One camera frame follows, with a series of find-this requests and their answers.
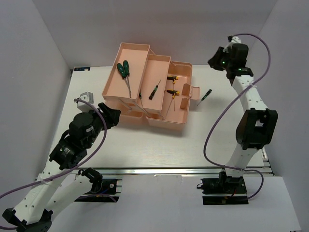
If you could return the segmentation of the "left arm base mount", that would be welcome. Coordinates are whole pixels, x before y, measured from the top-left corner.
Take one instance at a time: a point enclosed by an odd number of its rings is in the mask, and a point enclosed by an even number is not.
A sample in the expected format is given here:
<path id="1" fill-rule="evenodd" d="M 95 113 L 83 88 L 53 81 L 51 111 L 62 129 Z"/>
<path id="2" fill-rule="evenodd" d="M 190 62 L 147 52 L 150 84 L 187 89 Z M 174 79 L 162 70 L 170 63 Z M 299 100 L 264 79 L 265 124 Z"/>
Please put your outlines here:
<path id="1" fill-rule="evenodd" d="M 122 179 L 104 177 L 98 171 L 88 168 L 79 170 L 76 177 L 80 175 L 90 178 L 92 187 L 90 191 L 78 197 L 75 202 L 85 203 L 116 203 L 122 191 Z"/>

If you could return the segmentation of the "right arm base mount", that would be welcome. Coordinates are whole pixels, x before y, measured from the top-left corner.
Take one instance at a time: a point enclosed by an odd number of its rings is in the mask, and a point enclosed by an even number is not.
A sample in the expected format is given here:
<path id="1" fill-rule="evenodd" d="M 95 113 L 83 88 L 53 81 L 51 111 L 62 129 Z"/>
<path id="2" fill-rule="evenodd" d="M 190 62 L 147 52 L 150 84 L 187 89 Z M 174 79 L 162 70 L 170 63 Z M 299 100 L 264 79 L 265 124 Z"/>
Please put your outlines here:
<path id="1" fill-rule="evenodd" d="M 202 190 L 203 205 L 246 205 L 249 204 L 247 189 L 243 177 L 204 178 L 197 184 Z"/>

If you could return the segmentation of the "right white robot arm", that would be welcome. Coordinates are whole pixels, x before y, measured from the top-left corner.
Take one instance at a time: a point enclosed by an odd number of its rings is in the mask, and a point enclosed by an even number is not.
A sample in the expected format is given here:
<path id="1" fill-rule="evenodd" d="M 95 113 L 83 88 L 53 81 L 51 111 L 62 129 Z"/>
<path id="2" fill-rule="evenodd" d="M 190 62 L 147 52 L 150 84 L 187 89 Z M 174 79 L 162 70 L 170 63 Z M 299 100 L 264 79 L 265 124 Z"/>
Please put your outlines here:
<path id="1" fill-rule="evenodd" d="M 242 177 L 252 157 L 271 142 L 278 120 L 277 111 L 266 106 L 253 83 L 253 72 L 246 67 L 248 52 L 247 45 L 230 42 L 208 61 L 211 68 L 226 71 L 244 111 L 236 129 L 236 148 L 225 165 L 226 176 L 218 180 L 218 188 L 225 193 L 235 188 L 234 178 Z"/>

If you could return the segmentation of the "green screwdriver long shaft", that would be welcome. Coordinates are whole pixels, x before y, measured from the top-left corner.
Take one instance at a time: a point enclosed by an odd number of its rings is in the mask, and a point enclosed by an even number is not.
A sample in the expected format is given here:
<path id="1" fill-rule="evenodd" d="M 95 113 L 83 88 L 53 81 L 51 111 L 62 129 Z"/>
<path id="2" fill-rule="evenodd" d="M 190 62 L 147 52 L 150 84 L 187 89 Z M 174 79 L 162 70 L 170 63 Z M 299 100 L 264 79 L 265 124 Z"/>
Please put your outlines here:
<path id="1" fill-rule="evenodd" d="M 128 90 L 129 90 L 129 97 L 131 98 L 131 88 L 130 88 L 130 83 L 129 83 L 129 76 L 130 76 L 130 72 L 129 72 L 129 63 L 127 60 L 123 61 L 123 67 L 124 67 L 124 71 L 126 74 L 126 82 L 127 82 L 127 86 L 128 86 Z"/>

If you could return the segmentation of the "green screwdriver short shaft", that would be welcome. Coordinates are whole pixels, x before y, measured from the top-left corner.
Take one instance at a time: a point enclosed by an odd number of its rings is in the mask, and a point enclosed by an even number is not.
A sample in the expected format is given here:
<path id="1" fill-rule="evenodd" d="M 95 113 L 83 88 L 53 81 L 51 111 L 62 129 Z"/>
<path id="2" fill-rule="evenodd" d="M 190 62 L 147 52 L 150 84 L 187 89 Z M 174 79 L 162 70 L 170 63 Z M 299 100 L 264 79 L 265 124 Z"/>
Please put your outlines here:
<path id="1" fill-rule="evenodd" d="M 120 73 L 122 79 L 125 81 L 125 83 L 127 85 L 129 97 L 131 98 L 131 89 L 130 89 L 130 86 L 129 86 L 129 81 L 128 81 L 127 74 L 125 72 L 124 66 L 121 63 L 117 63 L 116 66 L 117 66 L 117 70 Z"/>

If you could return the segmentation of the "pink plastic toolbox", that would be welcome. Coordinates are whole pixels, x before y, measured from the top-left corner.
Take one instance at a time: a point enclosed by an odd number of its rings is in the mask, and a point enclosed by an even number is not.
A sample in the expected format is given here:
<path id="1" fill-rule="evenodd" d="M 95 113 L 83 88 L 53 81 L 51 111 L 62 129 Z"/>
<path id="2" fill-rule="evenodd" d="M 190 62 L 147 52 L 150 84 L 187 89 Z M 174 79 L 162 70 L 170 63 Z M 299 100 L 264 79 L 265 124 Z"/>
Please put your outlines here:
<path id="1" fill-rule="evenodd" d="M 129 63 L 131 98 L 125 81 L 117 70 L 117 63 Z M 121 111 L 120 120 L 125 123 L 182 131 L 188 121 L 190 102 L 198 100 L 200 88 L 192 85 L 193 66 L 188 62 L 173 61 L 170 56 L 157 55 L 148 44 L 121 43 L 112 70 L 103 89 L 102 96 L 111 108 Z M 177 76 L 175 90 L 176 108 L 173 105 L 167 113 L 173 83 L 167 76 Z M 148 99 L 154 87 L 160 82 L 152 100 Z M 139 91 L 142 94 L 141 106 Z"/>

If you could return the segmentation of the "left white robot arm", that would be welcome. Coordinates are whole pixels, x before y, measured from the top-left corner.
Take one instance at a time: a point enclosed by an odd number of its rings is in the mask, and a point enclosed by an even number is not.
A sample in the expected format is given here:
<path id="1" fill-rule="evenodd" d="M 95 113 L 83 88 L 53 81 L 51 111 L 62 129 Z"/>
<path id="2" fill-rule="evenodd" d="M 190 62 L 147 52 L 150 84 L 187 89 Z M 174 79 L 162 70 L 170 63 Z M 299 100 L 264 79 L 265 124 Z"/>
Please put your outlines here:
<path id="1" fill-rule="evenodd" d="M 34 183 L 25 185 L 31 190 L 2 216 L 17 232 L 46 232 L 53 219 L 75 200 L 107 197 L 112 190 L 104 184 L 102 175 L 93 168 L 78 172 L 77 178 L 63 191 L 57 192 L 62 181 L 76 168 L 90 159 L 87 150 L 101 131 L 119 123 L 121 111 L 99 103 L 98 108 L 78 100 L 78 113 L 63 132 Z"/>

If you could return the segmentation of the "yellow black T-handle key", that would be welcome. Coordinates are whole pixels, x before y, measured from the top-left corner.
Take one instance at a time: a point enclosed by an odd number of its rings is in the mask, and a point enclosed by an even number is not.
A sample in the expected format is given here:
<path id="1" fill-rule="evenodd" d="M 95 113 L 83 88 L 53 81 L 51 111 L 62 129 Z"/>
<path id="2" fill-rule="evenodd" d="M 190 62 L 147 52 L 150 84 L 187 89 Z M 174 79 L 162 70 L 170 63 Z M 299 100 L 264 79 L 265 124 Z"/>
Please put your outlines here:
<path id="1" fill-rule="evenodd" d="M 175 111 L 175 108 L 176 108 L 175 97 L 179 96 L 179 91 L 177 91 L 177 90 L 167 90 L 167 93 L 171 94 L 171 100 L 170 100 L 166 115 L 168 114 L 170 107 L 172 105 L 173 105 L 173 110 Z"/>
<path id="2" fill-rule="evenodd" d="M 171 80 L 173 83 L 173 90 L 175 90 L 175 83 L 179 78 L 177 76 L 167 76 L 167 80 Z"/>

